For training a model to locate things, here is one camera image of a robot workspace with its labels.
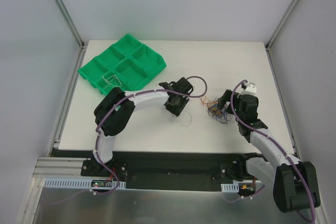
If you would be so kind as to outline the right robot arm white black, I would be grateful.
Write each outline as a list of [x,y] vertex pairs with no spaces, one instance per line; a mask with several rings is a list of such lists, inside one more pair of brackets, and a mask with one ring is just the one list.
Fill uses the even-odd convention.
[[219,109],[235,116],[240,134],[260,151],[241,156],[237,175],[242,179],[254,176],[270,187],[276,206],[283,213],[319,207],[315,166],[285,150],[258,118],[258,105],[255,94],[246,91],[237,93],[227,89],[218,99]]

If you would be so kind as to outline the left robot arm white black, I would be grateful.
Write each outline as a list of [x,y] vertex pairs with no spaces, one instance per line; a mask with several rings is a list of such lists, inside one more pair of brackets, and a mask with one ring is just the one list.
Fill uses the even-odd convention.
[[151,106],[164,106],[171,114],[179,116],[194,87],[187,78],[177,82],[161,82],[153,91],[125,92],[113,88],[98,104],[93,114],[98,136],[92,151],[95,162],[92,169],[99,176],[110,173],[115,139],[127,126],[132,114]]

